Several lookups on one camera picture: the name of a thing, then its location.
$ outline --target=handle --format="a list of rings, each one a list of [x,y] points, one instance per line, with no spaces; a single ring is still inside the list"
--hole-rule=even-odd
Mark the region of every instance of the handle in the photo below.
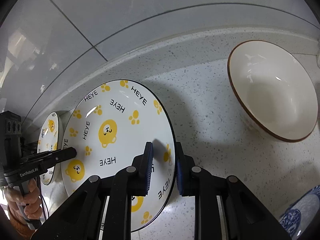
[[[22,196],[29,193],[29,180],[22,182],[19,186],[13,186],[13,189],[18,190]],[[31,230],[36,230],[41,226],[41,221],[37,219],[29,219],[28,216],[24,213],[25,204],[17,203],[17,206],[24,218],[24,220],[27,222],[28,227]]]

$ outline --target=tile grout line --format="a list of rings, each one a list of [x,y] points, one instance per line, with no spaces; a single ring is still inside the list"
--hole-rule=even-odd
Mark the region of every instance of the tile grout line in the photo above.
[[[309,55],[309,56],[317,56],[317,55],[314,55],[314,54],[306,54],[306,53],[295,53],[295,52],[290,52],[290,54],[299,54],[299,55]]]
[[[61,73],[59,73],[58,76],[56,76],[54,78],[54,80],[52,80],[52,82],[46,87],[46,89],[41,93],[41,95],[39,96],[39,98],[35,101],[35,103],[33,104],[33,106],[30,108],[29,112],[27,113],[26,117],[24,118],[23,122],[21,125],[23,125],[24,121],[27,119],[28,114],[31,112],[32,108],[36,105],[36,103],[39,101],[39,99],[41,98],[41,96],[47,91],[47,89],[51,86],[51,84],[53,82],[55,82],[55,80],[68,68],[70,67],[74,62],[76,62],[79,58],[81,58],[84,54],[86,54],[90,49],[93,49],[93,47],[89,48],[88,50],[86,50],[84,53],[82,53],[79,57],[77,57],[74,61],[72,61],[64,70],[61,71]]]
[[[191,5],[191,6],[186,6],[186,7],[181,7],[181,8],[177,8],[177,9],[172,9],[172,10],[164,11],[164,12],[162,12],[162,13],[158,13],[158,14],[156,14],[156,15],[150,16],[150,17],[145,18],[145,19],[143,19],[143,20],[137,21],[137,22],[135,22],[135,23],[133,23],[133,24],[130,24],[130,25],[122,28],[121,30],[116,31],[115,33],[109,35],[108,37],[104,38],[102,41],[99,41],[99,42],[98,42],[97,44],[95,44],[94,46],[98,46],[100,43],[102,43],[102,42],[104,42],[105,40],[111,38],[112,36],[118,34],[119,32],[122,32],[122,31],[124,31],[124,30],[126,30],[126,29],[128,29],[128,28],[130,28],[130,27],[132,27],[132,26],[134,26],[134,25],[137,25],[137,24],[139,24],[139,23],[141,23],[141,22],[144,22],[144,21],[147,21],[147,20],[149,20],[149,19],[155,18],[155,17],[157,17],[157,16],[161,16],[161,15],[164,15],[164,14],[167,14],[167,13],[171,13],[171,12],[175,12],[175,11],[180,11],[180,10],[184,10],[184,9],[201,7],[201,6],[207,6],[207,5],[230,5],[230,4],[236,4],[236,5],[251,5],[251,6],[257,6],[257,7],[268,8],[268,9],[273,9],[273,10],[276,10],[276,11],[280,11],[280,12],[289,14],[289,15],[291,15],[291,16],[297,17],[297,18],[299,18],[300,20],[303,20],[303,21],[311,24],[313,27],[317,28],[318,30],[320,30],[320,28],[319,28],[318,26],[316,26],[316,25],[314,25],[313,23],[311,23],[311,22],[303,19],[302,17],[297,16],[297,15],[295,15],[295,14],[293,14],[293,13],[286,12],[286,11],[281,10],[281,9],[278,9],[278,8],[273,8],[273,7],[269,7],[269,6],[265,6],[265,5],[259,5],[259,4],[239,3],[239,2],[203,3],[203,4]]]
[[[53,0],[49,0],[57,9],[58,11],[68,20],[68,22],[71,23],[71,25],[82,35],[82,37],[85,38],[85,40],[100,54],[101,57],[103,57],[103,59],[105,61],[108,61],[102,54],[101,52],[87,39],[86,36],[84,36],[84,34],[77,28],[77,26],[68,18],[68,16],[58,7],[58,5],[53,1]]]

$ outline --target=bowl rim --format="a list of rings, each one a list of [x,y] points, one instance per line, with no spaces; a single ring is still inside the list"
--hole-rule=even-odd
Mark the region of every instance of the bowl rim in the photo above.
[[[236,88],[234,87],[233,85],[233,82],[232,82],[232,78],[231,78],[231,74],[230,74],[230,59],[231,59],[231,56],[233,54],[233,52],[235,51],[236,48],[238,48],[240,45],[244,44],[244,43],[247,43],[247,42],[250,42],[250,41],[262,41],[262,42],[267,42],[267,43],[271,43],[283,50],[285,50],[286,52],[288,52],[286,49],[280,47],[279,45],[277,44],[274,44],[270,41],[264,41],[264,40],[248,40],[248,41],[243,41],[241,43],[239,43],[238,45],[236,45],[232,51],[230,52],[229,54],[229,57],[228,57],[228,63],[227,63],[227,70],[228,70],[228,78],[229,78],[229,82],[230,82],[230,85],[231,85],[231,88],[233,90],[233,93],[235,94],[237,100],[239,101],[240,105],[242,106],[242,108],[246,111],[246,113],[250,116],[250,118],[262,129],[264,130],[265,132],[267,132],[269,135],[271,135],[272,137],[278,139],[278,140],[281,140],[281,141],[284,141],[284,142],[300,142],[304,139],[306,139],[314,130],[315,126],[316,126],[316,123],[317,123],[317,120],[318,120],[318,104],[317,104],[317,118],[316,118],[316,121],[315,121],[315,124],[313,125],[313,128],[311,129],[310,133],[308,133],[306,136],[302,137],[302,138],[299,138],[299,139],[288,139],[288,138],[284,138],[280,135],[277,135],[276,133],[272,132],[271,130],[269,130],[267,127],[265,127],[257,118],[254,117],[254,115],[250,112],[250,110],[246,107],[246,105],[243,103],[243,101],[241,100],[240,96],[238,95],[237,91],[236,91]],[[294,57],[294,59],[296,61],[298,61],[295,56],[293,56],[290,52],[288,52],[292,57]],[[308,72],[305,70],[305,68],[303,67],[303,65],[300,63],[300,61],[298,61],[299,64],[302,66],[302,68],[304,69],[304,71],[307,73],[308,77],[310,78]]]

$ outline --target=cable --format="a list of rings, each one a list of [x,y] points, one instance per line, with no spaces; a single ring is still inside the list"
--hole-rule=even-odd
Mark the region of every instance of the cable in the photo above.
[[[43,205],[44,198],[42,196],[41,181],[40,181],[40,177],[39,176],[36,177],[36,184],[37,184],[37,187],[39,188],[39,191],[40,191],[41,206],[42,206],[42,212],[43,212],[44,220],[47,220],[47,215],[45,214],[44,205]]]
[[[49,218],[49,210],[48,210],[47,203],[45,202],[44,197],[43,197],[42,194],[41,194],[41,197],[42,197],[42,199],[43,199],[43,201],[44,201],[45,207],[46,207],[46,209],[47,209],[48,218]]]

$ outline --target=white plate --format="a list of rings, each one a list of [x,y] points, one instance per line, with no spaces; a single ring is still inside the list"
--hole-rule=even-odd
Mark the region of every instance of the white plate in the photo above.
[[[38,140],[38,153],[61,149],[63,128],[60,117],[56,112],[49,114],[45,120]],[[40,179],[43,184],[48,185],[55,181],[57,174],[60,172],[60,164],[48,169],[48,172],[42,174]]]
[[[76,158],[61,163],[64,185],[71,195],[91,175],[115,175],[154,147],[150,190],[132,200],[132,231],[139,230],[167,203],[175,172],[175,139],[159,99],[145,86],[114,80],[90,92],[76,107],[63,136],[63,148],[74,147]]]
[[[315,89],[300,62],[266,41],[246,41],[228,59],[231,87],[241,106],[269,135],[282,141],[305,139],[316,125]]]

